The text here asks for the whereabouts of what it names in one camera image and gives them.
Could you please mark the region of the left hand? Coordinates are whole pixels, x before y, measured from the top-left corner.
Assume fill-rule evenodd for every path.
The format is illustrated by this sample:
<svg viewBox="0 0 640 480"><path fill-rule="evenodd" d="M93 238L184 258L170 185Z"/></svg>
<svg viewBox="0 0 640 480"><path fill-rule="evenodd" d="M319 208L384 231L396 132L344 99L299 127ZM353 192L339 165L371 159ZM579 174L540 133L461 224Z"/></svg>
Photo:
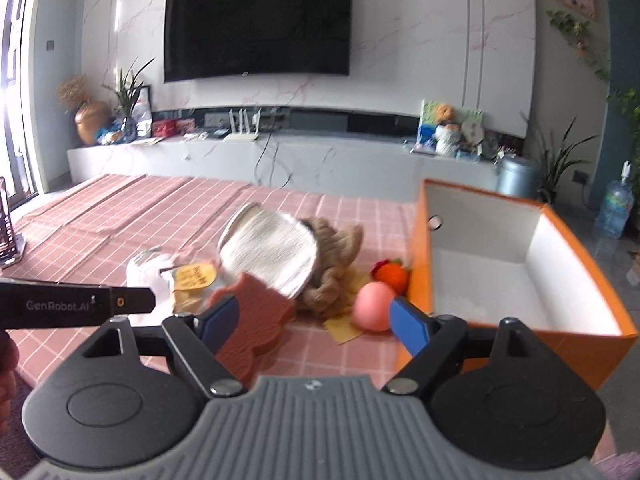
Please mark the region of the left hand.
<svg viewBox="0 0 640 480"><path fill-rule="evenodd" d="M2 330L0 333L0 428L6 433L11 415L11 403L15 398L17 368L20 352L10 335Z"/></svg>

